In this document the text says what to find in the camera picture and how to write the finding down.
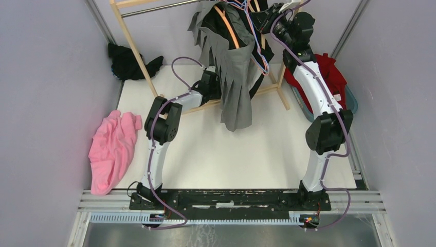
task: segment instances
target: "metal hanging rod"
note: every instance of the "metal hanging rod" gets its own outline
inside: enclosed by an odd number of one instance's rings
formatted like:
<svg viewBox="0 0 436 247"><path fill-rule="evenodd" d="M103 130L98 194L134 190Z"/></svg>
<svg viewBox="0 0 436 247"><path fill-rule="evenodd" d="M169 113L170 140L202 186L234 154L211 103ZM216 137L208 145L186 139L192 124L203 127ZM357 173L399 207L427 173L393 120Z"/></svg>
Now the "metal hanging rod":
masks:
<svg viewBox="0 0 436 247"><path fill-rule="evenodd" d="M182 6L182 5L186 5L186 4L197 3L197 2L200 2L200 1L201 0L187 0L187 1L184 1L184 2L180 2L180 3L168 4L168 5L163 5L163 6L156 7L156 8L150 8L150 9L145 9L145 10L139 10L139 11L134 11L134 12L130 12L130 13L125 13L125 14L122 14L121 17L125 18L125 17L129 17L129 16L149 13L149 12L153 12L153 11L157 11L157 10L161 10L161 9L169 9L169 8L173 8L173 7L177 7L177 6Z"/></svg>

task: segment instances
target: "gray garment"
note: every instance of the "gray garment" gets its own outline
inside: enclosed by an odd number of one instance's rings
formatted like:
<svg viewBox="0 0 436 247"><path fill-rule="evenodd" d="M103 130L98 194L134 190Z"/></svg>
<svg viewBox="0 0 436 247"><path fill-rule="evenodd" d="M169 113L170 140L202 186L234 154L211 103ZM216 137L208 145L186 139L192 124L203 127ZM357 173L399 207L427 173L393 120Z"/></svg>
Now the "gray garment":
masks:
<svg viewBox="0 0 436 247"><path fill-rule="evenodd" d="M200 63L215 65L221 79L221 122L227 129L235 131L251 125L250 83L257 80L257 66L251 60L255 47L254 36L246 29L238 12L232 7L226 13L236 35L246 44L239 49L229 50L229 42L209 28L202 27L204 17L218 1L201 1L192 17L189 31L194 34L195 45L202 49Z"/></svg>

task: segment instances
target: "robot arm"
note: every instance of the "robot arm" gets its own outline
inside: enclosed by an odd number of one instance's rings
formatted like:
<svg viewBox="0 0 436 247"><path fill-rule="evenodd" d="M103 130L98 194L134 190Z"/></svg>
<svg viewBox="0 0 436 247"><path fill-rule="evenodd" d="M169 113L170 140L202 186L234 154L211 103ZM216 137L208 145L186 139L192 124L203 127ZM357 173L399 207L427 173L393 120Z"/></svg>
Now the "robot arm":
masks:
<svg viewBox="0 0 436 247"><path fill-rule="evenodd" d="M265 11L252 13L251 18L260 33L269 33L272 31L280 41L288 46L293 53L298 55L299 60L305 65L299 64L299 61L296 61L286 50L283 52L284 64L293 73L295 79L303 88L315 117L314 122L306 131L306 143L311 149L311 153L306 174L300 182L300 190L304 191L303 193L307 195L310 192L323 191L320 179L325 160L330 154L339 150L340 145L345 141L339 119L333 112L331 104L339 112L347 132L350 129L353 114L350 110L342 109L340 104L338 104L327 89L327 85L321 77L315 56L308 44L310 36L313 33L313 24L315 22L312 16L308 13L300 12L292 21L288 21L285 17L282 17L275 22L284 9L294 7L295 3L298 4L299 1L292 0L289 3L291 4L287 6L284 4L274 4ZM316 75L319 75L318 78L321 83L318 83L317 79L306 69L306 66L314 71ZM217 78L216 74L213 72L214 68L209 70L212 71L206 70L203 73L200 85L197 89L194 89L197 91L193 90L189 95L168 103L161 112L161 114L167 114L167 117L164 119L159 116L156 121L153 133L155 147L152 145L150 130L158 110L167 100L158 96L153 102L145 122L145 129L147 131L147 137L149 138L150 153L152 153L152 149L154 148L150 174L148 174L148 170L146 170L141 183L137 186L138 194L149 201L153 201L153 195L151 194L148 175L150 175L150 182L153 188L157 192L160 191L165 155L170 141L174 139L177 133L181 113L198 107L207 100L213 99L214 97L216 98L217 95L221 94L221 92L216 94L210 93L211 88L216 87L216 84L214 86L213 82L216 82Z"/></svg>

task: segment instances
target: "teal basket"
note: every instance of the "teal basket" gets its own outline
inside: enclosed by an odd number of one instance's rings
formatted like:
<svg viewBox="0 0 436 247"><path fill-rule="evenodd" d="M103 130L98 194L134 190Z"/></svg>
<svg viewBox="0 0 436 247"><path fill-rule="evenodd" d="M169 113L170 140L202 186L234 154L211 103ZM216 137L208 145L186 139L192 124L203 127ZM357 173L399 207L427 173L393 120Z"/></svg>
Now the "teal basket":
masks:
<svg viewBox="0 0 436 247"><path fill-rule="evenodd" d="M301 98L301 95L298 92L298 89L293 86L291 86L291 88L292 88L292 92L295 95L295 98L298 101L298 104L300 105L301 110L303 110L304 115L310 122L313 122L314 121L313 114L307 108L306 104L303 101L303 98ZM353 112L353 115L355 115L357 112L357 100L354 97L353 93L351 93L351 90L348 88L348 86L345 86L345 98L346 98L345 104L347 105L347 109L351 110L351 112Z"/></svg>

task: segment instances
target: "black mounting plate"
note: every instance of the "black mounting plate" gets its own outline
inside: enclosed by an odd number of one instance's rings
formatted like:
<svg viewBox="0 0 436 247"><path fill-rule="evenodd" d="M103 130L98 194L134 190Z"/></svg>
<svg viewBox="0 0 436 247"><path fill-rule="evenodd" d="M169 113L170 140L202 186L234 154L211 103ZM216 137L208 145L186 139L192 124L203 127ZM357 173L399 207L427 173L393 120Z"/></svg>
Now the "black mounting plate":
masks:
<svg viewBox="0 0 436 247"><path fill-rule="evenodd" d="M289 219L289 211L332 210L327 193L316 203L302 203L296 189L168 189L159 196L190 220ZM164 210L132 193L130 210ZM172 214L171 219L181 219Z"/></svg>

